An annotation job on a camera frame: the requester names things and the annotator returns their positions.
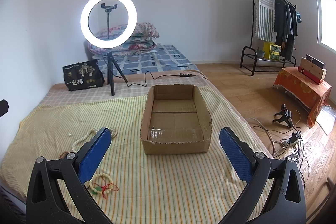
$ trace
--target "red string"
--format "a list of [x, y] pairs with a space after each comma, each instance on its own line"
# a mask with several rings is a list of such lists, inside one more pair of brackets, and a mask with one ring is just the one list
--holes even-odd
[[[119, 191], [118, 186], [115, 185], [113, 182], [112, 182], [112, 183], [109, 183], [109, 184], [105, 184], [104, 186], [100, 186], [99, 184], [97, 184], [97, 183], [95, 183], [95, 182], [92, 182], [92, 184], [96, 184], [96, 185], [98, 185], [98, 186], [102, 189], [101, 192], [102, 192], [102, 195], [103, 195], [103, 198], [104, 198], [104, 199], [107, 199], [106, 196], [104, 195], [105, 190], [110, 189], [110, 190], [112, 190], [112, 191]], [[115, 186], [116, 188], [115, 188], [115, 189], [111, 189], [111, 188], [109, 188], [110, 185], [113, 185], [113, 186]]]

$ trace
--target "glowing white ring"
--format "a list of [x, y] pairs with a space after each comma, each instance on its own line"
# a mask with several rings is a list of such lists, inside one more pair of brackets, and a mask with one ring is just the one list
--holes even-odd
[[125, 31], [117, 38], [113, 40], [101, 40], [95, 37], [89, 28], [89, 15], [93, 7], [102, 0], [89, 0], [85, 5], [82, 15], [81, 15], [81, 29], [84, 37], [87, 41], [89, 41], [92, 45], [95, 45], [99, 48], [114, 48], [122, 43], [124, 43], [127, 39], [132, 35], [135, 26], [137, 24], [137, 10], [131, 0], [118, 0], [123, 5], [125, 5], [127, 13], [128, 13], [128, 23]]

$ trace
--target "striped towel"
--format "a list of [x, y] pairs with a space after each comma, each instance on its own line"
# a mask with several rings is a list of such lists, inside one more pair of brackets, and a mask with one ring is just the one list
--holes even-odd
[[274, 30], [274, 0], [255, 0], [255, 36], [272, 41]]
[[[199, 89], [213, 121], [208, 153], [145, 155], [139, 132], [147, 96], [56, 107], [39, 105], [21, 122], [2, 162], [1, 176], [12, 189], [26, 195], [38, 156], [57, 159], [90, 128], [112, 127], [118, 135], [97, 172], [110, 174], [119, 191], [109, 193], [107, 199], [93, 197], [113, 223], [218, 223], [246, 185], [226, 157], [219, 131], [229, 126], [254, 151], [266, 151], [228, 100], [208, 86]], [[59, 185], [70, 212], [81, 219], [64, 181]], [[270, 188], [268, 181], [251, 218], [260, 214]]]

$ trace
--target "orange tablecloth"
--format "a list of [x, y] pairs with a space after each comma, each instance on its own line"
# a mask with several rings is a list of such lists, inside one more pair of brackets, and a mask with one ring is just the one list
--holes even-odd
[[310, 109], [307, 124], [313, 127], [322, 106], [328, 104], [331, 85], [323, 81], [320, 85], [300, 73], [297, 67], [283, 68], [274, 82], [274, 86], [283, 86]]

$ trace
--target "silver bolt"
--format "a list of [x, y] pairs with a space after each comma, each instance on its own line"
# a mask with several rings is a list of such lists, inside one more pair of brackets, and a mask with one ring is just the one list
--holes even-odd
[[256, 157], [259, 158], [259, 159], [263, 159], [263, 158], [265, 158], [265, 155], [264, 155], [264, 153], [262, 153], [262, 152], [257, 152], [255, 155], [256, 155]]
[[38, 157], [38, 158], [36, 159], [36, 162], [37, 162], [37, 163], [41, 163], [41, 162], [43, 162], [43, 160], [44, 160], [43, 157]]
[[293, 156], [288, 156], [288, 160], [289, 160], [290, 162], [295, 162], [295, 158], [294, 158]]
[[74, 157], [75, 157], [75, 153], [69, 153], [69, 154], [67, 155], [67, 159], [68, 159], [68, 160], [72, 160]]

